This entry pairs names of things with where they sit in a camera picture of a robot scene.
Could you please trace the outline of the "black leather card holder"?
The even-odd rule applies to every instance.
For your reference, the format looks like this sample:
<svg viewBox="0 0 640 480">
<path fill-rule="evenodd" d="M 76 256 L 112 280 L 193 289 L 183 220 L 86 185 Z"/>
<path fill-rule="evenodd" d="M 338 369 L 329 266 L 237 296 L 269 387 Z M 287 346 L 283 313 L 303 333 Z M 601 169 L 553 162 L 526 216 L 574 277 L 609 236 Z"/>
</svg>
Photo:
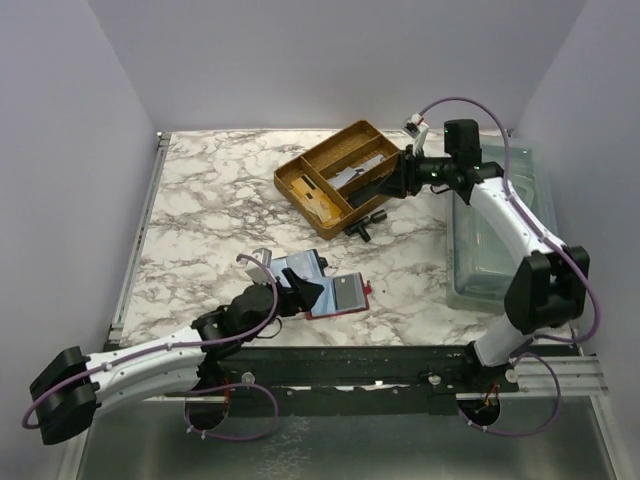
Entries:
<svg viewBox="0 0 640 480">
<path fill-rule="evenodd" d="M 290 268 L 301 279 L 310 280 L 324 277 L 324 269 L 327 267 L 326 258 L 320 256 L 316 249 L 311 249 L 279 258 L 272 258 L 269 269 L 283 287 L 290 288 L 290 283 L 283 273 L 285 268 Z"/>
</svg>

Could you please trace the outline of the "red leather card holder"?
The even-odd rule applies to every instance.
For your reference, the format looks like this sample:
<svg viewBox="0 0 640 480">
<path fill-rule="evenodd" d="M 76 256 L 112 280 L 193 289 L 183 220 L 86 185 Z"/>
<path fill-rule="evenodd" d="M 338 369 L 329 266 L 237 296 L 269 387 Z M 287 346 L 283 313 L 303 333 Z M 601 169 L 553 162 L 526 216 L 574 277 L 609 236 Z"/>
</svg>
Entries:
<svg viewBox="0 0 640 480">
<path fill-rule="evenodd" d="M 323 292 L 306 313 L 308 320 L 357 313 L 370 308 L 371 283 L 365 281 L 360 273 L 312 278 L 310 282 L 322 286 Z"/>
</svg>

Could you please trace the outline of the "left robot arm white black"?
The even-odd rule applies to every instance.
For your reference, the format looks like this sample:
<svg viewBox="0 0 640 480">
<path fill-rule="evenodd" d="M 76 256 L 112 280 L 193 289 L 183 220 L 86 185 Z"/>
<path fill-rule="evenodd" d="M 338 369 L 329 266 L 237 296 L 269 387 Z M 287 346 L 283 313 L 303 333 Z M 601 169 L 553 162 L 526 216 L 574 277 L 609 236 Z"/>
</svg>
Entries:
<svg viewBox="0 0 640 480">
<path fill-rule="evenodd" d="M 311 311 L 325 290 L 323 280 L 285 268 L 158 340 L 94 354 L 66 348 L 32 381 L 32 403 L 21 425 L 39 431 L 44 444 L 55 445 L 128 400 L 190 392 L 207 377 L 208 365 L 238 352 L 276 318 Z"/>
</svg>

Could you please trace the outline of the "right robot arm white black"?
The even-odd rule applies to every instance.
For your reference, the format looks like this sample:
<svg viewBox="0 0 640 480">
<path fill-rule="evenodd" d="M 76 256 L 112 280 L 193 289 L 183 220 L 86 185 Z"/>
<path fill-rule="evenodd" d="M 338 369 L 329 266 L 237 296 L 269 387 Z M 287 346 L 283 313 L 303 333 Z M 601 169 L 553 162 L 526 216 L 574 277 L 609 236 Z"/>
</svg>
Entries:
<svg viewBox="0 0 640 480">
<path fill-rule="evenodd" d="M 517 270 L 504 296 L 503 317 L 467 353 L 472 368 L 497 367 L 524 344 L 543 337 L 545 329 L 583 314 L 590 258 L 584 248 L 567 246 L 532 214 L 512 189 L 505 165 L 483 161 L 476 121 L 446 122 L 444 152 L 428 157 L 418 145 L 407 146 L 376 190 L 406 198 L 424 186 L 442 186 L 498 234 Z"/>
</svg>

